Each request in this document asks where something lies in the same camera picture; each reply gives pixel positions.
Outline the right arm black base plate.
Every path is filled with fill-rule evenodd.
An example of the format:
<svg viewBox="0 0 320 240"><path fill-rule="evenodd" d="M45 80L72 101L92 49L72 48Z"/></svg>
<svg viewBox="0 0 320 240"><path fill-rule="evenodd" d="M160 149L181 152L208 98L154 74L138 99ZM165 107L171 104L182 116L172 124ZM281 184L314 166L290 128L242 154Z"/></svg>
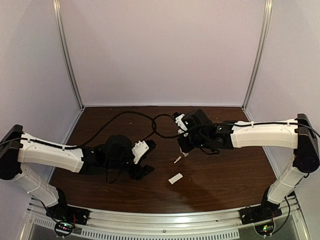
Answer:
<svg viewBox="0 0 320 240"><path fill-rule="evenodd" d="M261 205L241 208L238 213L242 225L272 220L274 217L282 215L282 211L279 208L271 209L270 207L262 207Z"/></svg>

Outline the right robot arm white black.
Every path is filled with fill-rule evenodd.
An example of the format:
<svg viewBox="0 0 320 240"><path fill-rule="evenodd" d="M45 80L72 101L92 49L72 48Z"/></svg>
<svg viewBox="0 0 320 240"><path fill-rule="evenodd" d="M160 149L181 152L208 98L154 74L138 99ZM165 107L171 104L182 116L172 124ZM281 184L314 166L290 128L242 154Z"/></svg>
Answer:
<svg viewBox="0 0 320 240"><path fill-rule="evenodd" d="M280 177L264 192L260 207L275 211L300 181L320 167L317 133L305 114L283 121L212 122L202 109L174 113L183 154L199 149L206 155L245 147L279 147L293 151Z"/></svg>

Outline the white remote control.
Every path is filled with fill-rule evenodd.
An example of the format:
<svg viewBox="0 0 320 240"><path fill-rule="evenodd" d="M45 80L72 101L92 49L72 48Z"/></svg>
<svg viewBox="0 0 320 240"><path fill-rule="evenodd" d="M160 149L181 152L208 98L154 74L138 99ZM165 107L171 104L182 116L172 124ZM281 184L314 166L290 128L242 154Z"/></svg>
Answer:
<svg viewBox="0 0 320 240"><path fill-rule="evenodd" d="M186 158L189 154L188 153L185 153L183 152L183 150L180 148L180 153Z"/></svg>

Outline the white battery cover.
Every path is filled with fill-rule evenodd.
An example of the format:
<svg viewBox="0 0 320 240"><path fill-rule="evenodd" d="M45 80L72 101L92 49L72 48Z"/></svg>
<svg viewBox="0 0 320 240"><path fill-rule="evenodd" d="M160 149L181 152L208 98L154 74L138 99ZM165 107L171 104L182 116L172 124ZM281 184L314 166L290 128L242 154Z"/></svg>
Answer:
<svg viewBox="0 0 320 240"><path fill-rule="evenodd" d="M176 175L174 175L173 177L171 177L170 179L168 179L168 182L173 185L175 184L177 181L179 181L180 179L183 178L183 175L181 173L177 173Z"/></svg>

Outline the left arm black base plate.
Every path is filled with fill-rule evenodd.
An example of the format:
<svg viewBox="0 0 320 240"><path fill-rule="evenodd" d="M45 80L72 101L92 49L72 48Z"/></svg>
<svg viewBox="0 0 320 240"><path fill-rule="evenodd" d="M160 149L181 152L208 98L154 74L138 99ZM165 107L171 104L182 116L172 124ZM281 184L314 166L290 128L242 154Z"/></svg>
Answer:
<svg viewBox="0 0 320 240"><path fill-rule="evenodd" d="M48 217L52 217L55 220L65 221L68 223L83 226L87 224L87 221L90 216L90 211L88 209L69 205L67 205L66 207L61 207L58 205L48 207L46 209L46 212L46 215Z"/></svg>

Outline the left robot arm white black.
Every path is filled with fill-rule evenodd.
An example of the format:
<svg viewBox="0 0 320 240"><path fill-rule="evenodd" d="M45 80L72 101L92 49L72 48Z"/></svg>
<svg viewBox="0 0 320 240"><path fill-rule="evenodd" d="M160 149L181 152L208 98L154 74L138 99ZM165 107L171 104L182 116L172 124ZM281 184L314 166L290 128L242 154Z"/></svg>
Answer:
<svg viewBox="0 0 320 240"><path fill-rule="evenodd" d="M27 164L40 164L89 176L127 172L141 180L154 170L141 161L156 148L153 140L132 143L124 135L112 135L95 147L63 145L38 139L14 125L0 142L0 178L16 181L49 209L67 208L64 192L42 181Z"/></svg>

